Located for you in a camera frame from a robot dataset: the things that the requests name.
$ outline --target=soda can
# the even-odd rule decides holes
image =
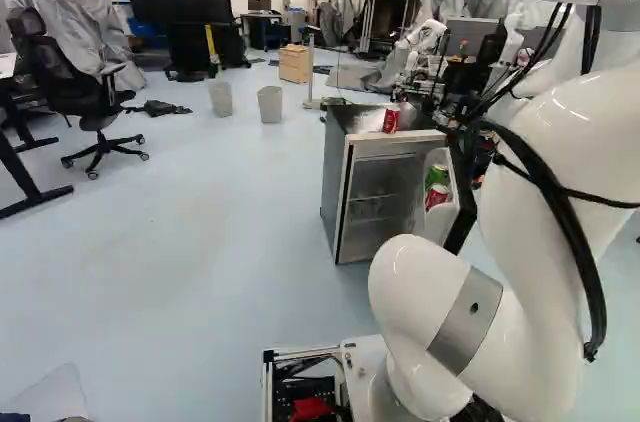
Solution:
[[[449,197],[449,189],[442,184],[433,184],[427,194],[427,200],[425,201],[425,208],[427,212],[436,205],[443,204]]]
[[[400,110],[387,109],[384,113],[384,122],[382,123],[382,131],[385,134],[393,134],[398,128],[398,117],[400,116]]]
[[[449,177],[449,168],[442,164],[433,164],[427,169],[424,188],[428,192],[433,184],[445,185]]]

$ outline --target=coca-cola can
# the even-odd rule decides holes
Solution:
[[[384,113],[384,122],[382,123],[382,131],[385,134],[393,134],[398,128],[399,109],[387,109]]]
[[[449,189],[442,184],[433,184],[427,193],[427,200],[425,200],[425,208],[427,212],[436,205],[443,204],[449,198]]]

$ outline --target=office chair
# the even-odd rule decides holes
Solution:
[[[124,110],[122,102],[135,96],[133,91],[115,90],[114,76],[124,69],[126,63],[106,66],[100,72],[100,83],[95,77],[76,69],[56,40],[45,35],[47,27],[36,9],[12,9],[7,17],[7,25],[13,35],[14,45],[25,54],[34,78],[46,94],[51,110],[62,115],[80,116],[80,129],[97,134],[96,144],[60,159],[65,168],[72,167],[75,159],[95,153],[86,169],[89,179],[95,180],[98,178],[95,168],[109,152],[137,155],[142,160],[149,159],[146,152],[122,146],[130,142],[144,144],[142,134],[109,140],[102,133],[102,129],[111,125]]]

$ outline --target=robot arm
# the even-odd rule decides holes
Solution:
[[[628,12],[633,3],[566,1],[604,4],[605,32],[607,12]],[[628,28],[640,32],[636,10]],[[633,201],[640,199],[640,52],[632,63],[602,70],[610,69],[606,54],[616,44],[638,39],[610,32],[598,46],[596,72],[565,73],[560,78],[570,80],[541,89],[509,128],[565,187]],[[579,73],[581,47],[566,47],[566,60],[575,60]],[[508,147],[499,150],[524,170]],[[632,213],[578,199],[571,205],[596,260]],[[558,419],[575,403],[584,366],[583,288],[573,255],[540,190],[504,166],[492,165],[485,176],[479,223],[509,288],[415,236],[394,237],[376,254],[369,293],[389,348],[390,385],[422,420],[455,415],[471,391],[513,420]]]

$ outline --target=trash bin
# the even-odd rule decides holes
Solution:
[[[207,80],[207,88],[213,104],[213,112],[218,117],[228,117],[233,114],[233,99],[229,82],[209,79]]]
[[[258,91],[258,105],[263,124],[277,124],[282,120],[282,87],[268,85]]]

